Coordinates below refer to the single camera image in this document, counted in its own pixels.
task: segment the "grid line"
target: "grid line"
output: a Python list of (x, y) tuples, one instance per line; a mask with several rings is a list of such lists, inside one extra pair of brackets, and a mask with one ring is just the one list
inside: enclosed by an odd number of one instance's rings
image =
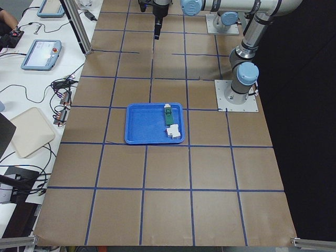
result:
[(140, 232), (139, 232), (139, 245), (142, 245), (142, 228), (143, 228), (143, 211), (144, 211), (144, 198), (145, 198), (145, 185), (146, 185), (146, 167), (147, 167), (147, 153), (148, 146), (145, 147), (145, 157), (143, 165), (143, 179), (142, 179), (142, 195), (141, 195), (141, 213), (140, 213)]
[(270, 189), (216, 189), (216, 188), (146, 188), (143, 187), (100, 187), (100, 186), (48, 186), (58, 190), (111, 190), (111, 191), (168, 191), (168, 192), (236, 192), (236, 193), (283, 193), (285, 190)]
[(237, 188), (237, 196), (238, 196), (238, 205), (239, 205), (239, 211), (240, 211), (240, 219), (241, 219), (241, 225), (243, 228), (243, 235), (244, 235), (244, 241), (245, 246), (248, 246), (247, 237), (246, 237), (246, 230), (245, 230), (245, 223), (244, 223), (244, 216), (243, 216), (243, 209), (242, 209), (242, 201), (240, 200), (240, 193), (239, 193), (239, 185), (238, 185), (238, 178), (237, 178), (237, 171), (236, 171), (236, 164), (235, 164), (235, 157), (233, 154), (233, 148), (232, 148), (232, 139), (231, 139), (231, 131), (230, 131), (230, 124), (229, 124), (229, 118), (228, 118), (228, 112), (226, 109), (225, 112), (225, 118), (227, 122), (227, 131), (229, 136), (229, 143), (230, 143), (230, 151), (231, 151), (231, 157), (232, 157), (232, 165), (233, 165), (233, 171), (235, 176), (235, 182), (236, 182), (236, 188)]
[(218, 50), (218, 43), (217, 43), (217, 36), (214, 35), (215, 37), (215, 46), (216, 46), (216, 52), (217, 52), (217, 60), (218, 60), (218, 68), (219, 68), (219, 76), (220, 76), (220, 79), (222, 80), (223, 79), (223, 75), (222, 75), (222, 70), (221, 70), (221, 61), (219, 59), (219, 50)]
[[(131, 6), (131, 0), (129, 0), (128, 3), (128, 11), (130, 9)], [(121, 40), (121, 46), (120, 46), (120, 53), (119, 53), (119, 58), (118, 58), (118, 64), (117, 64), (117, 68), (116, 68), (116, 75), (118, 75), (118, 70), (119, 70), (119, 66), (120, 66), (120, 58), (121, 58), (121, 52), (122, 52), (122, 47), (123, 47), (123, 43), (124, 43), (124, 39), (125, 39), (125, 30), (126, 30), (126, 25), (127, 25), (127, 20), (128, 20), (128, 13), (126, 15), (126, 20), (125, 20), (125, 26), (124, 26), (124, 31), (123, 31), (123, 35), (122, 35), (122, 40)], [(116, 81), (117, 78), (114, 79), (114, 83), (113, 83), (113, 89), (112, 89), (112, 94), (111, 94), (111, 100), (110, 100), (110, 107), (112, 106), (112, 102), (113, 102), (113, 95), (114, 95), (114, 90), (116, 87)], [(107, 132), (108, 132), (108, 126), (109, 126), (109, 121), (110, 121), (110, 116), (111, 116), (111, 108), (109, 108), (109, 113), (108, 113), (108, 117), (107, 117), (107, 122), (106, 122), (106, 127), (105, 127), (105, 133), (104, 133), (104, 139), (103, 142), (105, 143), (106, 141), (106, 136), (107, 136)], [(100, 159), (99, 159), (99, 164), (98, 164), (98, 170), (97, 170), (97, 175), (96, 175), (96, 183), (95, 183), (95, 188), (98, 185), (98, 179), (99, 179), (99, 173), (100, 173), (100, 168), (101, 168), (101, 162), (102, 162), (102, 158), (103, 158), (103, 153), (104, 153), (104, 147), (105, 144), (102, 144), (102, 148), (101, 148), (101, 153), (100, 153)], [(93, 208), (94, 208), (94, 204), (95, 204), (95, 198), (96, 198), (96, 189), (93, 190), (93, 197), (92, 197), (92, 202), (91, 202), (91, 210), (90, 210), (90, 215), (89, 215), (89, 220), (88, 220), (88, 227), (87, 227), (87, 233), (86, 233), (86, 237), (85, 237), (85, 245), (87, 245), (88, 243), (88, 239), (89, 239), (89, 234), (90, 234), (90, 225), (91, 225), (91, 219), (92, 219), (92, 215), (93, 215)]]
[[(124, 40), (125, 40), (125, 35), (126, 32), (140, 32), (140, 33), (153, 33), (153, 31), (136, 31), (136, 30), (126, 30), (127, 23), (128, 23), (128, 18), (129, 14), (139, 14), (143, 15), (140, 13), (132, 13), (129, 12), (131, 6), (131, 0), (129, 0), (128, 3), (128, 12), (125, 20), (125, 25), (124, 25), (124, 30), (116, 30), (116, 29), (96, 29), (96, 30), (104, 30), (104, 31), (123, 31), (123, 36), (122, 36), (122, 42), (120, 46), (119, 51), (109, 51), (109, 50), (95, 50), (95, 51), (101, 51), (103, 53), (119, 53), (119, 58), (118, 58), (118, 64), (117, 64), (117, 69), (115, 76), (81, 76), (83, 78), (110, 78), (114, 79), (114, 84), (113, 84), (113, 89), (111, 93), (111, 99), (110, 99), (110, 105), (109, 106), (78, 106), (78, 105), (73, 105), (73, 107), (77, 108), (105, 108), (109, 109), (108, 116), (107, 116), (107, 124), (104, 132), (104, 137), (103, 137), (103, 142), (61, 142), (61, 144), (92, 144), (92, 145), (102, 145), (101, 147), (101, 153), (100, 153), (100, 159), (99, 159), (99, 164), (98, 164), (98, 170), (97, 170), (97, 175), (96, 175), (96, 181), (94, 186), (48, 186), (47, 188), (51, 189), (59, 189), (59, 190), (93, 190), (93, 196), (92, 196), (92, 202), (91, 202), (91, 209), (90, 209), (90, 215), (89, 215), (89, 220), (88, 220), (88, 226), (87, 226), (87, 233), (85, 237), (85, 245), (87, 245), (89, 235), (90, 235), (90, 225), (91, 225), (91, 220), (94, 212), (94, 205), (95, 205), (95, 196), (97, 191), (99, 190), (110, 190), (110, 191), (141, 191), (142, 196), (141, 196), (141, 212), (140, 212), (140, 232), (139, 232), (139, 245), (142, 245), (142, 236), (143, 236), (143, 221), (144, 221), (144, 204), (145, 204), (145, 192), (146, 191), (157, 191), (157, 192), (162, 192), (162, 191), (169, 191), (169, 192), (189, 192), (190, 193), (190, 207), (191, 207), (191, 231), (192, 231), (192, 243), (193, 246), (196, 246), (196, 238), (195, 238), (195, 224), (194, 224), (194, 206), (193, 206), (193, 192), (234, 192), (237, 193), (238, 197), (238, 205), (239, 205), (239, 211), (240, 211), (240, 218), (241, 218), (241, 226), (243, 228), (243, 235), (244, 235), (244, 242), (245, 246), (248, 246), (248, 240), (246, 236), (246, 229), (245, 229), (245, 223), (244, 223), (244, 215), (243, 215), (243, 209), (242, 209), (242, 203), (240, 199), (240, 193), (283, 193), (284, 190), (258, 190), (258, 189), (239, 189), (238, 185), (238, 178), (237, 178), (237, 172), (236, 172), (236, 166), (235, 166), (235, 157), (234, 157), (234, 148), (259, 148), (259, 149), (273, 149), (273, 146), (242, 146), (242, 145), (236, 145), (234, 146), (232, 144), (232, 136), (230, 132), (230, 126), (229, 126), (229, 118), (228, 118), (228, 111), (225, 112), (225, 117), (227, 121), (227, 130), (228, 130), (228, 137), (229, 137), (229, 145), (197, 145), (197, 144), (191, 144), (191, 134), (190, 134), (190, 111), (218, 111), (217, 109), (191, 109), (189, 108), (189, 97), (188, 97), (188, 82), (189, 81), (198, 81), (199, 79), (188, 79), (188, 72), (187, 72), (187, 56), (211, 56), (211, 57), (217, 57), (218, 61), (218, 68), (219, 68), (219, 74), (220, 78), (222, 79), (222, 71), (221, 71), (221, 57), (229, 57), (228, 55), (219, 55), (219, 50), (218, 50), (218, 42), (217, 42), (217, 37), (215, 36), (215, 46), (216, 46), (216, 55), (211, 55), (211, 54), (187, 54), (186, 53), (186, 34), (200, 34), (200, 35), (205, 35), (205, 33), (187, 33), (185, 31), (185, 16), (180, 15), (180, 14), (170, 14), (171, 16), (183, 16), (183, 32), (170, 32), (170, 31), (162, 31), (162, 33), (172, 33), (172, 34), (183, 34), (184, 36), (184, 53), (183, 54), (172, 54), (172, 55), (181, 55), (184, 56), (184, 64), (185, 64), (185, 79), (177, 79), (177, 78), (153, 78), (153, 71), (154, 71), (154, 49), (155, 49), (155, 40), (153, 40), (153, 54), (152, 54), (152, 61), (151, 61), (151, 75), (150, 78), (142, 78), (142, 77), (118, 77), (118, 71), (120, 67), (120, 59), (123, 53), (127, 54), (139, 54), (139, 52), (135, 51), (122, 51), (122, 48), (124, 46)], [(123, 13), (123, 12), (102, 12), (102, 13)], [(118, 79), (145, 79), (145, 80), (150, 80), (150, 90), (149, 90), (149, 102), (152, 100), (152, 87), (153, 87), (153, 80), (154, 79), (161, 79), (161, 80), (184, 80), (185, 81), (185, 89), (186, 89), (186, 108), (183, 110), (186, 111), (186, 119), (187, 119), (187, 132), (188, 132), (188, 138), (187, 138), (187, 144), (146, 144), (142, 145), (145, 146), (145, 155), (144, 155), (144, 167), (143, 167), (143, 178), (142, 178), (142, 187), (99, 187), (98, 186), (98, 180), (99, 180), (99, 173), (101, 169), (101, 164), (102, 164), (102, 159), (103, 159), (103, 154), (104, 154), (104, 147), (105, 145), (128, 145), (126, 143), (115, 143), (115, 142), (109, 142), (106, 140), (107, 138), (107, 133), (108, 133), (108, 127), (109, 127), (109, 122), (111, 120), (111, 111), (112, 109), (126, 109), (126, 107), (113, 107), (112, 102), (113, 102), (113, 97), (114, 97), (114, 92), (115, 92), (115, 87)], [(147, 158), (148, 158), (148, 148), (149, 146), (171, 146), (171, 147), (188, 147), (188, 172), (189, 172), (189, 182), (190, 182), (190, 187), (189, 188), (146, 188), (145, 186), (145, 181), (146, 181), (146, 167), (147, 167)], [(191, 148), (230, 148), (231, 152), (231, 158), (232, 158), (232, 163), (233, 163), (233, 170), (234, 170), (234, 177), (235, 177), (235, 183), (236, 183), (236, 188), (235, 189), (217, 189), (217, 188), (193, 188), (193, 183), (192, 183), (192, 157), (191, 157)]]
[(186, 103), (187, 103), (187, 131), (188, 131), (188, 164), (189, 164), (189, 183), (190, 183), (190, 209), (191, 209), (191, 231), (193, 246), (196, 246), (195, 240), (195, 223), (194, 223), (194, 202), (193, 202), (193, 180), (191, 169), (191, 148), (190, 148), (190, 120), (189, 120), (189, 95), (188, 95), (188, 69), (187, 69), (187, 55), (186, 55), (186, 37), (185, 37), (185, 17), (183, 15), (183, 46), (184, 46), (184, 65), (185, 65), (185, 88), (186, 88)]
[[(106, 141), (105, 143), (101, 142), (61, 142), (61, 144), (93, 144), (93, 145), (129, 145), (127, 143), (114, 143)], [(137, 144), (133, 146), (144, 146), (145, 144)], [(196, 144), (146, 144), (147, 146), (158, 146), (158, 147), (192, 147), (192, 148), (250, 148), (250, 149), (274, 149), (273, 146), (248, 146), (248, 145), (196, 145)]]

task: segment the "black cable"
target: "black cable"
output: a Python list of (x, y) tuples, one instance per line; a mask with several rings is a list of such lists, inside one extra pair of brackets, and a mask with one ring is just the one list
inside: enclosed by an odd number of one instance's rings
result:
[(62, 111), (62, 110), (67, 110), (67, 111), (69, 111), (70, 109), (68, 108), (68, 106), (69, 106), (69, 105), (57, 105), (56, 107), (54, 107), (54, 109), (55, 109), (55, 111), (57, 111), (57, 112), (60, 112), (60, 111)]
[(28, 23), (28, 24), (26, 24), (26, 25), (21, 25), (18, 29), (20, 30), (22, 27), (24, 27), (24, 26), (27, 26), (27, 25), (32, 25), (32, 24), (39, 24), (39, 25), (42, 25), (43, 26), (43, 31), (45, 32), (45, 33), (53, 33), (53, 32), (57, 32), (58, 30), (60, 30), (63, 26), (65, 26), (65, 25), (67, 25), (67, 24), (69, 24), (70, 22), (67, 22), (67, 23), (65, 23), (65, 24), (62, 24), (60, 27), (58, 27), (56, 30), (50, 30), (50, 31), (46, 31), (46, 25), (45, 24), (42, 24), (42, 23), (40, 23), (40, 22), (30, 22), (30, 23)]
[(51, 101), (53, 100), (53, 98), (54, 98), (55, 95), (56, 95), (56, 93), (54, 93), (53, 96), (51, 96), (50, 101), (49, 101), (49, 106), (50, 106), (51, 110), (53, 111), (53, 113), (54, 113), (54, 114), (57, 114), (57, 111), (55, 111), (55, 110), (53, 109), (52, 105), (51, 105)]
[(45, 147), (45, 146), (42, 146), (43, 148), (46, 148), (47, 150), (49, 150), (49, 151), (51, 151), (52, 152), (52, 154), (56, 157), (56, 154), (51, 150), (51, 149), (49, 149), (48, 147)]
[(35, 7), (29, 7), (29, 8), (24, 9), (24, 11), (22, 12), (21, 17), (23, 17), (23, 15), (26, 13), (27, 10), (33, 9), (33, 8), (40, 8), (40, 7), (39, 6), (35, 6)]
[(41, 170), (40, 175), (43, 174), (43, 176), (45, 176), (45, 174), (46, 174), (46, 172), (45, 172), (41, 167), (39, 167), (39, 166), (37, 166), (37, 165), (31, 165), (31, 164), (17, 164), (17, 165), (10, 165), (10, 166), (13, 166), (13, 167), (19, 167), (19, 166), (23, 166), (23, 167), (26, 167), (26, 166), (29, 166), (29, 167), (35, 167), (35, 168), (38, 168), (38, 169)]
[(12, 153), (8, 154), (7, 156), (5, 156), (3, 159), (0, 160), (0, 163), (2, 161), (4, 161), (6, 158), (8, 158), (9, 156), (13, 155), (15, 153), (15, 151), (13, 151)]
[(17, 53), (16, 53), (16, 52), (12, 52), (12, 53), (10, 52), (10, 53), (7, 53), (7, 54), (1, 54), (0, 57), (5, 56), (5, 55), (13, 55), (13, 54), (14, 54), (14, 55), (23, 55), (23, 56), (26, 56), (26, 55), (27, 55), (27, 54), (20, 54), (20, 53), (18, 53), (18, 52), (17, 52)]
[[(28, 181), (26, 181), (26, 183), (29, 182), (29, 181), (31, 181), (31, 180), (42, 181), (42, 183), (39, 184), (39, 185), (37, 186), (37, 188), (35, 188), (35, 189), (31, 189), (31, 190), (17, 190), (17, 189), (16, 189), (16, 190), (13, 190), (13, 191), (17, 192), (18, 194), (27, 194), (27, 195), (32, 195), (32, 194), (39, 193), (39, 196), (41, 196), (41, 195), (43, 195), (43, 194), (46, 193), (46, 189), (43, 188), (43, 186), (44, 186), (45, 184), (47, 184), (47, 182), (48, 182), (47, 175), (50, 175), (50, 173), (47, 174), (47, 173), (45, 172), (45, 169), (46, 169), (46, 168), (48, 167), (48, 165), (50, 164), (50, 161), (51, 161), (51, 155), (53, 154), (55, 157), (56, 157), (56, 155), (55, 155), (55, 153), (52, 151), (50, 143), (48, 143), (48, 147), (46, 147), (46, 146), (43, 146), (43, 147), (45, 147), (46, 149), (49, 150), (49, 159), (48, 159), (48, 161), (47, 161), (47, 164), (44, 166), (44, 168), (41, 168), (41, 167), (36, 166), (36, 165), (13, 165), (13, 166), (31, 166), (31, 167), (36, 167), (36, 168), (40, 169), (41, 172), (39, 173), (39, 175), (38, 175), (36, 178), (31, 178), (31, 179), (29, 179)], [(40, 176), (44, 176), (45, 178), (44, 178), (43, 180), (38, 180), (37, 178), (40, 177)]]
[(31, 102), (33, 102), (33, 103), (37, 103), (37, 104), (42, 103), (42, 102), (44, 101), (44, 99), (45, 99), (45, 97), (46, 97), (46, 91), (47, 91), (47, 88), (49, 87), (49, 86), (47, 86), (47, 87), (45, 88), (45, 90), (44, 90), (44, 94), (43, 94), (43, 98), (42, 98), (41, 101), (33, 101), (33, 100), (30, 100), (30, 99), (28, 98), (28, 95), (27, 95), (27, 88), (26, 88), (25, 86), (22, 86), (22, 85), (11, 84), (11, 85), (5, 87), (3, 90), (0, 90), (0, 93), (3, 92), (3, 91), (5, 91), (5, 90), (6, 90), (7, 88), (9, 88), (9, 87), (12, 87), (12, 86), (14, 86), (14, 87), (23, 87), (23, 88), (25, 89), (26, 99), (27, 99), (28, 101), (31, 101)]

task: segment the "person's arm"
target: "person's arm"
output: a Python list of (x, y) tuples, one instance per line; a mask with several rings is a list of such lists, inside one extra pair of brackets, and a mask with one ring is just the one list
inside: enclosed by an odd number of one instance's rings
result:
[(5, 11), (4, 9), (0, 11), (0, 21), (4, 22), (6, 25), (8, 25), (13, 30), (19, 23), (12, 14)]

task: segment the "black background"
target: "black background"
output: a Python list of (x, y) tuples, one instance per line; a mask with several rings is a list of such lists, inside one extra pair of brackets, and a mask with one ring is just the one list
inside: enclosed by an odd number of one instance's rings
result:
[(336, 1), (275, 18), (254, 63), (297, 236), (336, 241)]

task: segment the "table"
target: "table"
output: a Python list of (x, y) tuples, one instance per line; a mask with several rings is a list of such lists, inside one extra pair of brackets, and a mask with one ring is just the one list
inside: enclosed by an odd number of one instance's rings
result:
[[(35, 234), (40, 245), (289, 246), (296, 235), (259, 113), (218, 112), (242, 37), (178, 1), (153, 40), (138, 1), (104, 1)], [(179, 102), (178, 145), (127, 145), (131, 103)]]
[[(42, 0), (34, 0), (31, 6), (40, 6)], [(95, 15), (96, 18), (99, 17), (100, 8), (102, 0), (96, 0), (90, 11)], [(62, 18), (39, 18), (36, 13), (38, 9), (29, 9), (26, 11), (25, 15), (22, 17), (19, 26), (26, 25), (30, 22), (40, 22), (46, 25), (46, 31), (51, 31), (59, 28), (61, 25), (66, 24), (68, 19), (66, 15)], [(81, 19), (87, 35), (91, 40), (96, 22), (89, 21), (83, 14), (81, 14)], [(80, 47), (77, 43), (73, 30), (70, 24), (65, 25), (59, 31), (53, 33), (44, 33), (43, 27), (39, 30), (37, 35), (34, 35), (36, 30), (36, 24), (23, 26), (21, 28), (25, 33), (21, 40), (19, 41), (16, 48), (9, 49), (8, 52), (12, 53), (27, 53), (34, 39), (59, 39), (62, 42), (62, 51), (60, 57), (58, 58), (56, 65), (51, 71), (24, 71), (20, 68), (24, 56), (4, 56), (0, 58), (0, 90), (11, 84), (23, 85), (27, 88), (27, 96), (34, 100), (40, 101), (43, 98), (45, 88), (50, 85), (50, 83), (59, 78), (63, 78), (75, 71), (81, 64), (85, 61), (85, 56), (81, 52)], [(76, 79), (81, 73), (81, 68), (75, 73)], [(51, 88), (46, 91), (46, 97), (44, 101), (40, 104), (35, 104), (28, 101), (25, 98), (25, 90), (21, 87), (9, 87), (0, 93), (0, 100), (6, 106), (6, 109), (2, 114), (11, 119), (18, 114), (26, 111), (31, 107), (38, 107), (42, 113), (46, 116), (49, 122), (53, 123), (52, 111), (49, 107), (49, 100), (54, 94)], [(53, 99), (52, 105), (56, 106), (59, 103), (59, 99)], [(59, 128), (56, 125), (53, 126), (55, 132), (55, 139), (50, 142), (52, 150), (57, 153), (59, 143), (64, 131), (64, 128)], [(9, 145), (3, 157), (15, 151), (12, 144)], [(13, 154), (7, 159), (5, 159), (1, 165), (13, 165), (13, 164), (32, 164), (44, 167), (49, 158), (49, 151), (46, 149), (40, 149), (30, 155), (25, 159), (21, 159), (18, 155)], [(46, 172), (50, 173), (53, 170), (55, 159), (52, 158), (51, 162), (46, 168)], [(1, 169), (1, 174), (4, 174), (5, 169)], [(29, 195), (27, 202), (42, 204), (44, 199), (43, 196)], [(0, 235), (2, 236), (8, 221), (14, 211), (15, 204), (0, 204), (0, 211), (2, 212), (2, 218), (0, 222)]]

